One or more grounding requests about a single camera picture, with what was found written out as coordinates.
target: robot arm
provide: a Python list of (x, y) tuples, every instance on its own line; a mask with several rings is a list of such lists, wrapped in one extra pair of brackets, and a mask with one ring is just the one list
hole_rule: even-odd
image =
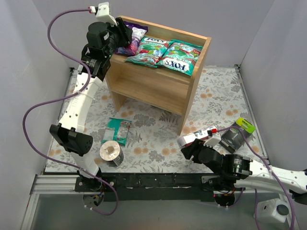
[[(205, 187), (213, 190), (232, 190), (234, 188), (256, 188), (284, 194), (272, 173), (264, 164), (237, 154), (222, 155), (206, 142), (196, 139), (189, 147), (181, 150), (186, 159), (202, 163), (218, 177), (209, 179)], [(307, 205), (307, 170), (296, 172), (276, 167), (271, 170), (278, 176), (292, 198)]]
[(68, 107), (57, 125), (50, 126), (50, 133), (63, 148), (71, 153), (76, 164), (82, 169), (96, 175), (99, 168), (91, 154), (87, 154), (93, 144), (93, 137), (84, 134), (84, 124), (94, 95), (101, 86), (110, 68), (113, 52), (131, 43), (132, 30), (121, 18), (114, 19), (110, 15), (109, 3), (100, 3), (98, 7), (89, 7), (95, 13), (95, 22), (89, 25), (86, 35), (88, 44), (82, 51), (82, 62), (91, 71), (91, 79), (87, 88), (80, 92), (86, 83), (88, 74), (82, 65), (78, 68), (77, 83), (74, 92), (79, 92), (68, 104)]

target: brand logo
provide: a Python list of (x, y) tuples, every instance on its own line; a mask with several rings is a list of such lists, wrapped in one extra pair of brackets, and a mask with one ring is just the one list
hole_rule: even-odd
[(173, 68), (176, 68), (176, 69), (180, 69), (184, 72), (188, 71), (188, 64), (185, 63), (184, 61), (178, 61), (176, 59), (173, 59), (173, 58), (165, 58), (163, 60), (163, 65), (165, 66), (170, 66), (170, 67), (173, 67)]
[(151, 37), (145, 38), (144, 41), (147, 41), (147, 42), (156, 42), (156, 43), (160, 43), (160, 44), (165, 44), (165, 43), (166, 43), (166, 41), (154, 39), (154, 38), (151, 38)]

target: shelf board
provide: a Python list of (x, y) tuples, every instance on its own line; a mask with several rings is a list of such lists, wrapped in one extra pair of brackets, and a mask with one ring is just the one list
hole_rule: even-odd
[(112, 85), (111, 91), (182, 115), (188, 85), (173, 80), (157, 80), (148, 77), (147, 74), (139, 75), (126, 71)]
[(161, 75), (163, 77), (169, 78), (173, 81), (180, 82), (185, 85), (189, 85), (190, 83), (190, 76), (179, 71), (175, 71), (172, 69), (168, 69), (166, 67), (158, 67), (158, 68), (151, 68), (148, 66), (143, 66), (139, 64), (133, 64), (131, 62), (125, 62), (127, 56), (124, 55), (117, 55), (113, 54), (111, 58), (111, 65), (112, 62), (118, 63), (123, 65), (124, 68), (133, 68), (133, 70), (140, 71), (142, 73), (146, 73), (148, 75)]

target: floral tablecloth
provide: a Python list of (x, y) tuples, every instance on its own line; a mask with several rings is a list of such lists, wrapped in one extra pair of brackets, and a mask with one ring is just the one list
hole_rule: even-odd
[[(74, 72), (68, 93), (72, 93), (76, 83)], [(64, 103), (61, 115), (68, 102)], [(218, 128), (228, 127), (243, 117), (252, 123), (239, 78), (234, 68), (204, 68), (194, 98), (193, 106), (182, 130), (182, 135), (197, 131), (210, 125)], [(101, 140), (109, 117), (132, 121), (126, 146), (123, 147), (124, 161), (118, 167), (109, 167), (99, 156)], [(116, 112), (104, 81), (97, 91), (85, 123), (85, 134), (94, 138), (88, 154), (94, 156), (102, 172), (108, 173), (211, 173), (201, 164), (184, 158), (177, 144), (177, 129), (180, 116), (151, 105), (127, 99), (119, 112)], [(249, 138), (253, 149), (266, 157), (256, 132)], [(215, 147), (221, 154), (228, 152), (220, 145)], [(237, 152), (259, 161), (243, 145)], [(49, 156), (57, 160), (75, 163), (63, 147), (53, 140)], [(75, 168), (47, 161), (45, 172), (76, 172)]]

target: teal candy bag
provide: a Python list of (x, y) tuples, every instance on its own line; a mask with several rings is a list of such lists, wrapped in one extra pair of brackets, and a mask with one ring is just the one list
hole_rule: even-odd
[(157, 68), (156, 64), (167, 51), (170, 43), (170, 41), (145, 36), (141, 40), (135, 56), (128, 57), (125, 61)]
[(101, 143), (103, 144), (108, 140), (115, 140), (118, 144), (125, 146), (130, 125), (131, 121), (109, 118)]
[(202, 46), (193, 45), (179, 40), (173, 42), (167, 49), (158, 65), (192, 75), (196, 61), (201, 54)]

